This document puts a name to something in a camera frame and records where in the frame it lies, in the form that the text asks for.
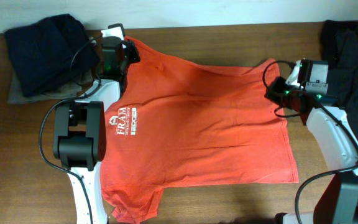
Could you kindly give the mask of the red printed t-shirt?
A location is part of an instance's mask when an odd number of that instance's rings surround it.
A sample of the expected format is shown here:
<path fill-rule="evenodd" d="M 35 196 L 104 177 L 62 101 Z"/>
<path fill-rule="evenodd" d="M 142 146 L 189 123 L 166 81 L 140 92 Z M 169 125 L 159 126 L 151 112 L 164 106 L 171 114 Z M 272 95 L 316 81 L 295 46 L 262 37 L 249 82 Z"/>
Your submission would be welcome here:
<path fill-rule="evenodd" d="M 265 97 L 273 59 L 219 67 L 135 46 L 140 62 L 105 113 L 101 193 L 117 221 L 155 217 L 169 187 L 298 182 L 287 121 Z"/>

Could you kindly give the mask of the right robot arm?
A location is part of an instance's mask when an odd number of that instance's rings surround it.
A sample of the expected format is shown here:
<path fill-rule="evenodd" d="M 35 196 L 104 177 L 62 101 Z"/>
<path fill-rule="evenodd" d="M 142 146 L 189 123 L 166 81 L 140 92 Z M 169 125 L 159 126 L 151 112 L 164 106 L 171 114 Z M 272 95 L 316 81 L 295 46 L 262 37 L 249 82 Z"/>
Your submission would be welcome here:
<path fill-rule="evenodd" d="M 295 195 L 294 213 L 278 213 L 275 223 L 358 223 L 358 139 L 336 96 L 328 94 L 328 63 L 319 60 L 288 62 L 291 74 L 264 83 L 265 97 L 279 109 L 295 111 L 317 140 L 327 172 L 304 181 Z M 311 212 L 300 212 L 300 196 L 312 181 L 332 180 Z"/>

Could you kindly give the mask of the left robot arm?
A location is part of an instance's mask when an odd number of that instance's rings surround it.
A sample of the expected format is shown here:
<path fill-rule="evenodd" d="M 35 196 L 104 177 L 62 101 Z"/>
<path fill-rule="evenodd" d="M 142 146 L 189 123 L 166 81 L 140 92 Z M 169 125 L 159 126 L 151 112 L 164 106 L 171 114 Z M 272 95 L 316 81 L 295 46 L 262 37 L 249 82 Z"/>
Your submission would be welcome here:
<path fill-rule="evenodd" d="M 55 106 L 53 155 L 69 176 L 77 223 L 107 224 L 101 195 L 100 170 L 106 153 L 105 111 L 120 99 L 128 68 L 140 62 L 135 43 L 105 37 L 102 51 L 107 62 L 92 86 L 81 96 Z"/>

